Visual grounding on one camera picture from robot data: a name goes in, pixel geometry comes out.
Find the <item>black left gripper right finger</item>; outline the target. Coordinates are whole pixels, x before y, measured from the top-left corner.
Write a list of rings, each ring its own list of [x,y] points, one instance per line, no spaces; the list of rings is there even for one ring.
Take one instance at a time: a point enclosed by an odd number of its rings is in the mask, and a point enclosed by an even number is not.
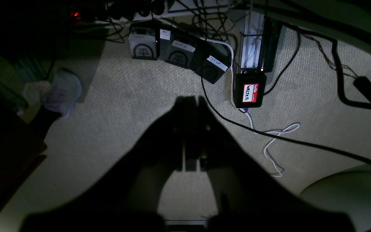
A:
[[[208,232],[355,231],[347,214],[314,207],[269,176],[218,122],[204,97],[198,97],[195,110],[197,158],[217,206]]]

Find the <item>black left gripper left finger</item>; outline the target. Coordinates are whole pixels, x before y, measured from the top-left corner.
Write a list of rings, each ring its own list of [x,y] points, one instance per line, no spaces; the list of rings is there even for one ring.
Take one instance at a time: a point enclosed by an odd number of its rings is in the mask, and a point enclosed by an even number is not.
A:
[[[29,215],[22,232],[166,232],[157,208],[181,163],[185,106],[186,98],[178,97],[93,186],[61,207]]]

